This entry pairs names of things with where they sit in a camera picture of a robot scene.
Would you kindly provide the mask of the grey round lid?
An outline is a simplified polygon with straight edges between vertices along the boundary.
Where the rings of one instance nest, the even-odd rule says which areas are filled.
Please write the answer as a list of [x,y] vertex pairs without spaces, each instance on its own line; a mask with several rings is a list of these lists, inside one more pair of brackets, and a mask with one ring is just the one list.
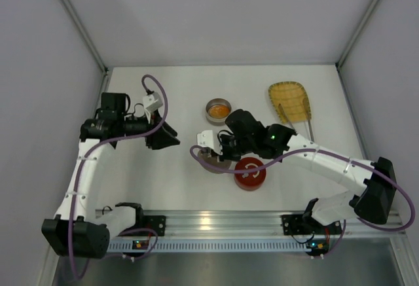
[[212,156],[209,153],[199,152],[198,157],[206,163],[206,165],[200,165],[210,173],[222,174],[220,170],[229,170],[232,165],[231,160],[220,160],[218,157]]

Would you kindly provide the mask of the red round lid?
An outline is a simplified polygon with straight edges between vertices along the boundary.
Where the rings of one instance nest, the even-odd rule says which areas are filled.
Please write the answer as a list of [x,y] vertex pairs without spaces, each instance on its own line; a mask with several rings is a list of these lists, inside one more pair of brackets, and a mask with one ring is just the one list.
[[242,158],[236,165],[235,170],[243,170],[245,173],[236,173],[235,180],[245,184],[259,184],[266,179],[266,170],[257,170],[257,168],[264,164],[257,158],[245,157]]

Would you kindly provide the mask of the red-based metal lunch tin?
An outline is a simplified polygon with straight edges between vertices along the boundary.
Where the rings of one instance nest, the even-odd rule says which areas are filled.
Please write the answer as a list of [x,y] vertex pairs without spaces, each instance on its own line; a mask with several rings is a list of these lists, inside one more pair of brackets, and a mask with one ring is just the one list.
[[254,191],[262,187],[266,177],[264,175],[259,175],[257,177],[247,176],[243,177],[240,174],[234,176],[236,185],[242,190]]

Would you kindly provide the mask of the grey tin with orange food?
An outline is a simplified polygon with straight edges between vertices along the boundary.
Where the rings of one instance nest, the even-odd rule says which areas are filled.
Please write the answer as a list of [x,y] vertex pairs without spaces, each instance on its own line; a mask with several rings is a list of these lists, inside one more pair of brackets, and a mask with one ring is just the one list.
[[225,120],[231,114],[232,106],[229,101],[223,98],[214,98],[207,102],[205,116],[210,124],[215,126],[225,125]]

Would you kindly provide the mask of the metal tongs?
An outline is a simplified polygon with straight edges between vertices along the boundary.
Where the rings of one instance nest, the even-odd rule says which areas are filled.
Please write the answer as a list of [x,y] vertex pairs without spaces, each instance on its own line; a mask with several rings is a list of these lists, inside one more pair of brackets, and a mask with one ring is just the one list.
[[[309,112],[310,102],[309,102],[308,98],[304,98],[302,100],[302,107],[303,107],[304,113],[305,113],[305,120],[307,121],[307,124],[308,124],[308,131],[309,131],[309,134],[310,134],[310,140],[312,142],[314,142],[315,141],[314,131],[313,131],[313,127],[312,127],[312,124],[311,124],[312,117],[311,117],[311,114]],[[285,122],[288,123],[293,130],[296,130],[293,123],[288,118],[288,116],[287,116],[287,114],[286,114],[286,112],[285,112],[285,110],[284,110],[284,108],[282,107],[281,104],[278,105],[278,108],[279,108],[280,114],[284,116]]]

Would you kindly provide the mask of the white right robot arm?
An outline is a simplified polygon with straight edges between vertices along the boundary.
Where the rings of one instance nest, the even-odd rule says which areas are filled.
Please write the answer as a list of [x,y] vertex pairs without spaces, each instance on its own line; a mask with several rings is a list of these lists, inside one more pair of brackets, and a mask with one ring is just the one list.
[[360,218],[371,224],[386,224],[395,188],[392,163],[347,158],[323,149],[295,130],[281,124],[264,126],[243,109],[225,120],[229,133],[215,136],[215,153],[221,160],[239,161],[245,154],[302,167],[344,187],[346,192],[310,200],[305,217],[323,226],[343,219]]

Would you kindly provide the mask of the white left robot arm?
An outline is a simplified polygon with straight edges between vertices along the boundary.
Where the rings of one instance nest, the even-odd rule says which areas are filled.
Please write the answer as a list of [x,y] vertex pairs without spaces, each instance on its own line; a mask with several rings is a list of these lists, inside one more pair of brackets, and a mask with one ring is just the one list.
[[41,227],[57,255],[101,259],[111,239],[145,224],[139,203],[119,203],[107,214],[96,215],[99,190],[118,141],[144,137],[152,150],[180,144],[177,132],[158,112],[163,106],[159,93],[148,90],[141,106],[145,114],[136,117],[128,111],[127,94],[105,92],[94,118],[82,124],[79,153],[67,192],[55,216],[45,219]]

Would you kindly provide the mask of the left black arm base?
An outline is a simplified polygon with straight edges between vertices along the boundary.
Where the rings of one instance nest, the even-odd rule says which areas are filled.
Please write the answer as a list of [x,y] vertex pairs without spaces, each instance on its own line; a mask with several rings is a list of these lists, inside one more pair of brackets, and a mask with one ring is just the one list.
[[158,237],[164,237],[166,231],[166,216],[144,215],[139,222],[124,229],[118,236],[154,236],[150,230],[156,232]]

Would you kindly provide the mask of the woven bamboo tray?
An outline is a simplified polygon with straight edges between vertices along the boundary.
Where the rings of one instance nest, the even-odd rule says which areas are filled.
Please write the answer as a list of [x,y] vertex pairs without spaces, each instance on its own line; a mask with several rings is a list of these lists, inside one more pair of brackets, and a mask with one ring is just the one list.
[[302,100],[308,98],[308,94],[301,83],[285,81],[272,84],[268,88],[268,96],[282,124],[286,122],[284,116],[280,114],[279,104],[282,105],[292,123],[306,121]]

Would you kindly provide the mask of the aluminium mounting rail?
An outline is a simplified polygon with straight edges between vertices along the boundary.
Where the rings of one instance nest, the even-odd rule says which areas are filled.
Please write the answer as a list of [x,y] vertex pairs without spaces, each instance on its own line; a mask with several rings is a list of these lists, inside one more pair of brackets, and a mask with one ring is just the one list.
[[[166,239],[282,239],[282,215],[292,211],[170,211],[145,210],[145,215],[166,217]],[[401,226],[398,213],[390,212],[384,228]],[[346,221],[343,238],[389,238],[406,236],[406,230],[373,229],[357,219]]]

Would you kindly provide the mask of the left aluminium frame post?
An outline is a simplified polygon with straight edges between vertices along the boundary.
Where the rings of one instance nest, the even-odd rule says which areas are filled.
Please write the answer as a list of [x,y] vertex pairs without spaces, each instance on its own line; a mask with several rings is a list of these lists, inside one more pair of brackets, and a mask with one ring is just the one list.
[[62,4],[62,7],[64,8],[66,14],[69,16],[69,19],[71,20],[72,24],[75,26],[75,29],[77,33],[79,34],[79,37],[81,38],[82,42],[88,49],[90,55],[93,57],[96,65],[99,67],[100,71],[104,75],[106,75],[108,72],[108,68],[104,64],[104,61],[102,60],[100,53],[98,52],[98,49],[96,48],[92,38],[90,37],[88,30],[85,28],[72,1],[71,0],[58,0],[58,1]]

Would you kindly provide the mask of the aluminium frame post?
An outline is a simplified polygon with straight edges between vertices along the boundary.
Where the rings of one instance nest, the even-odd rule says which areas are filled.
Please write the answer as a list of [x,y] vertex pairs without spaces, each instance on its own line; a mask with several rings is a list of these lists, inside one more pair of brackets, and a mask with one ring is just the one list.
[[77,33],[79,34],[79,37],[81,38],[82,42],[88,49],[90,55],[93,57],[96,65],[99,67],[100,71],[104,75],[106,75],[108,72],[108,68],[104,64],[104,61],[102,60],[100,53],[98,52],[98,49],[96,48],[92,38],[90,37],[88,30],[85,28],[72,1],[71,0],[58,0],[58,1],[62,4],[62,7],[64,8],[66,14],[69,16],[69,19],[71,20],[72,24],[75,26],[75,29]]
[[361,38],[363,32],[367,28],[369,22],[372,20],[374,13],[376,12],[378,6],[381,4],[382,0],[370,0],[363,11],[361,18],[357,22],[357,25],[350,35],[348,42],[345,44],[341,55],[339,56],[337,62],[335,63],[337,71],[340,71],[348,59],[351,51],[355,47],[358,40]]

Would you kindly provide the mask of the right aluminium frame post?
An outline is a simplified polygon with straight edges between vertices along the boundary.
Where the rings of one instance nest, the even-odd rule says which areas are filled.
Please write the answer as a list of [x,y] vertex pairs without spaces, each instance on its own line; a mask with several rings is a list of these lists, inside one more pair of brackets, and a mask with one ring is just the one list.
[[367,28],[369,22],[372,20],[374,13],[376,12],[378,6],[381,4],[382,0],[370,0],[363,11],[361,18],[357,22],[357,25],[350,35],[348,42],[345,44],[341,55],[339,56],[337,62],[335,63],[337,71],[340,71],[348,59],[351,51],[355,47],[358,40],[361,38],[363,32]]

